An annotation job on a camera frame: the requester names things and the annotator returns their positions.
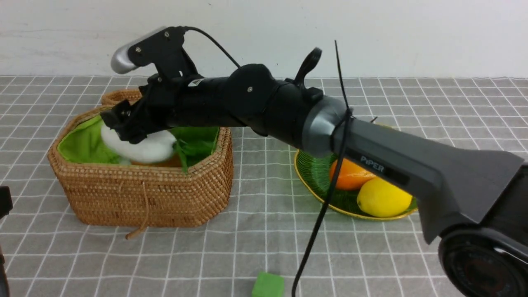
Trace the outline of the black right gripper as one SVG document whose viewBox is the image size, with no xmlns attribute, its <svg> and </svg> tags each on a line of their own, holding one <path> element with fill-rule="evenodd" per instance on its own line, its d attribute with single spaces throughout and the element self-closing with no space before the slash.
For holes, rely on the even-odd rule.
<svg viewBox="0 0 528 297">
<path fill-rule="evenodd" d="M 202 75 L 162 78 L 151 75 L 145 86 L 140 86 L 141 99 L 131 104 L 128 100 L 102 111 L 104 124 L 121 141 L 138 144 L 149 134 L 174 127 L 206 127 L 206 124 L 185 107 L 196 99 L 192 92 L 206 80 Z"/>
</svg>

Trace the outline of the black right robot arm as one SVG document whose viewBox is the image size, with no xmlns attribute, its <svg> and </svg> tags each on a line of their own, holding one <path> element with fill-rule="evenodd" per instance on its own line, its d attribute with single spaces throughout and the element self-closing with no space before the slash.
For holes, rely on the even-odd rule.
<svg viewBox="0 0 528 297">
<path fill-rule="evenodd" d="M 185 51 L 118 49 L 125 74 L 154 64 L 142 98 L 104 111 L 127 142 L 172 127 L 249 127 L 312 156 L 350 160 L 417 200 L 422 232 L 440 237 L 449 280 L 468 297 L 527 295 L 527 163 L 508 151 L 468 150 L 355 120 L 348 103 L 303 85 L 321 56 L 306 57 L 295 79 L 276 80 L 262 64 L 228 77 L 204 78 Z"/>
</svg>

